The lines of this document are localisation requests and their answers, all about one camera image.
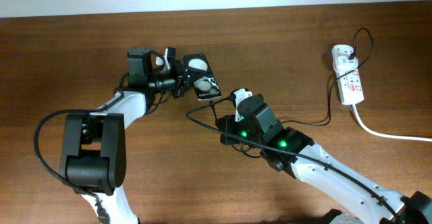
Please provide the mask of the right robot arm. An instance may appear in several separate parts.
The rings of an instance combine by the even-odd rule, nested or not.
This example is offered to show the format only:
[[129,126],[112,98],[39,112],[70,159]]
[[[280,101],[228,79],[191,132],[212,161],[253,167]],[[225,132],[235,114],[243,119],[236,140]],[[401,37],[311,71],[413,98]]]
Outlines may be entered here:
[[261,150],[271,168],[310,184],[340,203],[327,223],[430,223],[431,198],[422,192],[407,197],[385,188],[333,158],[312,138],[285,128],[261,95],[236,101],[236,112],[216,119],[221,142],[244,142]]

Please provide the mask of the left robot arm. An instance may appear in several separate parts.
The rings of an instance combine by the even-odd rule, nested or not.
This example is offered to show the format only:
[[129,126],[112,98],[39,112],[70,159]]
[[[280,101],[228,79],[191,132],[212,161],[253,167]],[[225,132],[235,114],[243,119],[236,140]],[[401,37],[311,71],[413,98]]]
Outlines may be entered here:
[[139,223],[123,182],[126,176],[126,128],[148,114],[157,93],[178,98],[211,68],[204,54],[176,59],[176,50],[160,54],[148,47],[128,51],[128,85],[95,110],[74,111],[65,119],[60,175],[92,205],[100,223]]

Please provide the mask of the black Galaxy flip smartphone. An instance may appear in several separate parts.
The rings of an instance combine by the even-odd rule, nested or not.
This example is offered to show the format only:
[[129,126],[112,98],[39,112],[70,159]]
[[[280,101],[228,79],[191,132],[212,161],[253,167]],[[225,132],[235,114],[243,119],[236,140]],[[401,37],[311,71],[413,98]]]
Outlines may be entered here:
[[[203,53],[184,55],[183,60],[188,67],[202,70],[211,69],[209,62]],[[192,87],[199,101],[210,101],[221,96],[221,90],[214,74],[203,76],[201,79],[193,82]]]

